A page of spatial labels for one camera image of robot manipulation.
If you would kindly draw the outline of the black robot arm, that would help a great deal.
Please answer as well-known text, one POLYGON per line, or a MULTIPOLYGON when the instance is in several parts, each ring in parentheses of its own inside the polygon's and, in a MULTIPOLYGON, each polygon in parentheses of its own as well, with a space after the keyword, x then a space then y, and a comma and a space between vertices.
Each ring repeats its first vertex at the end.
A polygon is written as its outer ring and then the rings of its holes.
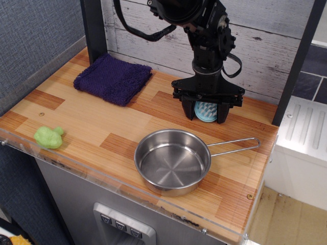
POLYGON ((175 80, 173 97, 182 103, 187 118, 193 119, 200 103, 216 105, 214 120, 222 124, 229 110, 240 107, 245 90, 226 80, 240 74, 228 74, 224 61, 230 58, 241 64, 231 54, 235 36, 229 28, 226 8, 220 1, 148 1, 151 12, 159 19, 183 27, 194 52, 191 78, 175 80))

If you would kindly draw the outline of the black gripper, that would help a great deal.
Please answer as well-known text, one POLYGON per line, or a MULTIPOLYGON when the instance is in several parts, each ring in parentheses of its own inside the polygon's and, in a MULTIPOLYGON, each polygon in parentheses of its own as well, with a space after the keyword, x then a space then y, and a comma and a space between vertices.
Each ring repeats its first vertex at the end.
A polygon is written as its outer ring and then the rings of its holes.
POLYGON ((193 120, 195 103, 217 104, 217 123, 225 123, 230 107, 240 107, 245 90, 227 81, 221 72, 213 74, 196 73, 193 77, 172 82, 173 97, 179 99, 185 116, 193 120))

